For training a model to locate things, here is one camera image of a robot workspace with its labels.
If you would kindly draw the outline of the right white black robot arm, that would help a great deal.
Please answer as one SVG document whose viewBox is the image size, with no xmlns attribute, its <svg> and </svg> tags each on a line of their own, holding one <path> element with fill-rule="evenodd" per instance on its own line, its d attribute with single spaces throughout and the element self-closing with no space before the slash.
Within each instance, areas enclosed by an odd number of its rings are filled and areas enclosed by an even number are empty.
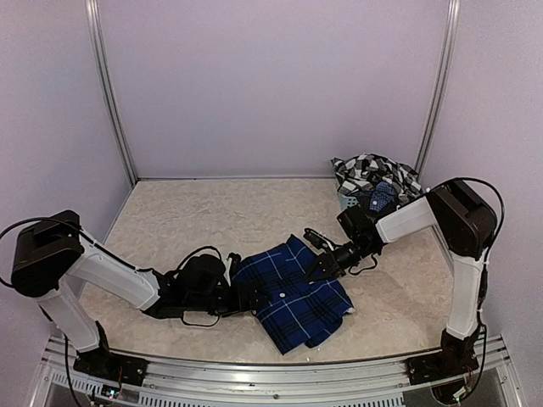
<svg viewBox="0 0 543 407">
<path fill-rule="evenodd" d="M 484 180 L 456 177 L 385 215 L 371 217 L 359 206 L 345 209 L 337 221 L 347 243 L 337 244 L 306 228 L 305 240 L 320 250 L 308 281 L 344 276 L 364 259 L 376 259 L 385 246 L 427 234 L 440 249 L 453 281 L 445 332 L 458 341 L 467 340 L 480 326 L 490 253 L 505 220 L 505 210 L 487 203 L 473 189 L 475 183 L 493 188 Z"/>
</svg>

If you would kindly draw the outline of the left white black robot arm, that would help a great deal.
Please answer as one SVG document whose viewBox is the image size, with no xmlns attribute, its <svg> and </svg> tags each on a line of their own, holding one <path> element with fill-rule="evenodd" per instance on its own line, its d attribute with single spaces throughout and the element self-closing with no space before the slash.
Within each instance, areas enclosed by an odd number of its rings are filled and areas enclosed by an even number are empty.
<svg viewBox="0 0 543 407">
<path fill-rule="evenodd" d="M 90 319 L 71 291 L 69 276 L 103 289 L 156 320 L 183 320 L 187 312 L 221 320 L 255 312 L 268 299 L 258 282 L 233 280 L 240 270 L 239 255 L 223 258 L 213 246 L 195 249 L 175 269 L 162 274 L 110 252 L 85 231 L 72 210 L 20 220 L 1 234 L 7 236 L 13 230 L 19 233 L 6 287 L 33 298 L 102 377 L 113 376 L 119 360 L 104 347 L 104 329 Z"/>
</svg>

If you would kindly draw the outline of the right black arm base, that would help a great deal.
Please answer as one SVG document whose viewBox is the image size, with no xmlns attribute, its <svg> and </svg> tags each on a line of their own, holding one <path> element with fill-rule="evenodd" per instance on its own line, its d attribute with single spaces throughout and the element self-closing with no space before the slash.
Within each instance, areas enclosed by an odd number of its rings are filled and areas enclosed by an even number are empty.
<svg viewBox="0 0 543 407">
<path fill-rule="evenodd" d="M 480 327 L 464 339 L 442 331 L 439 351 L 406 360 L 406 370 L 411 385 L 434 382 L 476 371 L 479 362 L 474 345 L 479 338 Z"/>
</svg>

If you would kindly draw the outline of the light blue plastic basket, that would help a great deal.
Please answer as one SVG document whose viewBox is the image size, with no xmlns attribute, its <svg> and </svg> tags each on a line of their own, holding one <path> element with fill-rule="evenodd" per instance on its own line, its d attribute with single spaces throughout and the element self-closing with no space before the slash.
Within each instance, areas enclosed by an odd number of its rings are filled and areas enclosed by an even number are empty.
<svg viewBox="0 0 543 407">
<path fill-rule="evenodd" d="M 344 195 L 342 193 L 338 194 L 338 199 L 341 210 L 354 207 L 359 203 L 359 199 L 357 196 Z"/>
</svg>

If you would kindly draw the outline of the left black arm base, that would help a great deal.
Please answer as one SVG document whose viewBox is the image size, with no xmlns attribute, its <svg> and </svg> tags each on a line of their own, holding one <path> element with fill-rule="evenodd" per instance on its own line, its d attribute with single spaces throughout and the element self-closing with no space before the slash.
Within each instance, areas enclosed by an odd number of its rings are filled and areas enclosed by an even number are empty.
<svg viewBox="0 0 543 407">
<path fill-rule="evenodd" d="M 74 370 L 97 378 L 141 387 L 147 373 L 148 361 L 135 356 L 117 354 L 110 350 L 103 327 L 96 322 L 98 347 L 76 352 Z"/>
</svg>

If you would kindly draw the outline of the blue plaid long sleeve shirt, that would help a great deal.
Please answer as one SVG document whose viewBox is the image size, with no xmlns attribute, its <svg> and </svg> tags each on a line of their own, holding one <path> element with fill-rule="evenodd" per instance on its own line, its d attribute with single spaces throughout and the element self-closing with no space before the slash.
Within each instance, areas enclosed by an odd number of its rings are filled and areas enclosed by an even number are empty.
<svg viewBox="0 0 543 407">
<path fill-rule="evenodd" d="M 326 341 L 355 312 L 340 282 L 308 282 L 316 255 L 296 236 L 242 259 L 232 277 L 237 284 L 254 283 L 260 292 L 253 311 L 281 354 L 301 344 L 314 348 Z"/>
</svg>

